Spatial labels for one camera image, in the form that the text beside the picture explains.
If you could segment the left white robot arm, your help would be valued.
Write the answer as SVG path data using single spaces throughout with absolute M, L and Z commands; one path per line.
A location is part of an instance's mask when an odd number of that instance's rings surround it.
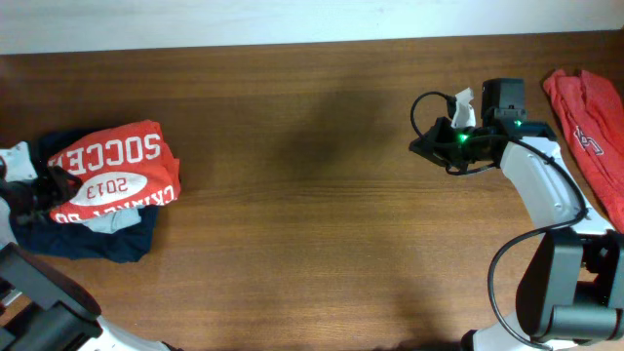
M 173 350 L 102 316 L 93 296 L 18 244 L 11 221 L 33 219 L 66 202 L 82 184 L 60 167 L 37 171 L 27 153 L 1 156 L 1 309 L 29 303 L 1 325 L 3 350 Z

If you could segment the orange t-shirt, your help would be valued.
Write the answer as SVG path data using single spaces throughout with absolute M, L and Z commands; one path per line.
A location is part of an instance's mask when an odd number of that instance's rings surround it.
M 82 185 L 53 209 L 61 224 L 86 222 L 140 206 L 166 206 L 180 193 L 179 166 L 161 125 L 144 120 L 81 137 L 48 160 Z

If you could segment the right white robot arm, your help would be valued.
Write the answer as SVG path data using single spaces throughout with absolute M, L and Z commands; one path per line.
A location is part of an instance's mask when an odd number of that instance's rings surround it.
M 451 176 L 499 169 L 520 194 L 533 229 L 504 244 L 487 271 L 496 318 L 470 330 L 457 350 L 570 350 L 623 337 L 623 235 L 591 206 L 569 173 L 552 128 L 527 119 L 521 79 L 486 80 L 482 109 L 472 89 L 442 94 L 448 114 L 417 132 L 409 150 Z M 518 285 L 515 310 L 501 313 L 494 275 L 523 240 L 540 240 Z

